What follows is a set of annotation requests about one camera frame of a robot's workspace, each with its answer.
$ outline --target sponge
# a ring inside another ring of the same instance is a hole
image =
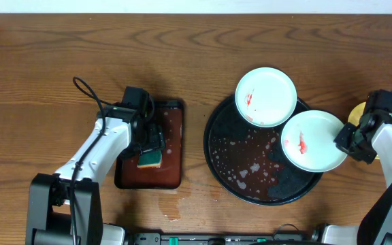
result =
[[[137,167],[138,168],[160,167],[162,157],[163,157],[163,155],[161,154],[161,150],[156,150],[154,152],[149,152],[149,153],[143,154],[139,158],[139,162],[137,163]]]

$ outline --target round tray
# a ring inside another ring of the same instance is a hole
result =
[[[298,98],[291,117],[309,109]],[[212,175],[230,193],[254,204],[277,206],[303,197],[323,173],[301,170],[285,157],[280,134],[286,123],[251,125],[240,116],[234,96],[226,98],[213,111],[203,136]]]

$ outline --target plate with red stain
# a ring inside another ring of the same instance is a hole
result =
[[[342,127],[340,119],[327,112],[309,110],[299,113],[282,130],[282,149],[290,162],[303,170],[332,170],[347,157],[333,142]]]
[[[275,127],[292,115],[297,93],[282,71],[262,67],[248,72],[238,83],[235,104],[239,113],[258,127]]]

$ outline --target wood grain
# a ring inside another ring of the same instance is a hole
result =
[[[241,201],[212,177],[208,117],[262,66],[283,70],[313,108],[346,121],[371,90],[392,89],[392,16],[0,15],[0,244],[24,243],[30,181],[66,162],[93,127],[96,105],[73,76],[107,101],[133,85],[186,104],[181,186],[123,191],[112,170],[101,187],[104,222],[177,233],[358,225],[385,190],[378,161],[347,159],[311,193],[277,207]]]

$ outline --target red stain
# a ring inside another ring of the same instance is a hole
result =
[[[252,90],[252,93],[246,95],[246,104],[248,105],[248,107],[250,106],[250,102],[252,101],[253,91],[254,90]]]
[[[305,144],[304,141],[304,134],[302,132],[300,132],[299,135],[299,146],[300,146],[300,153],[305,154],[306,151],[308,150],[308,146]]]

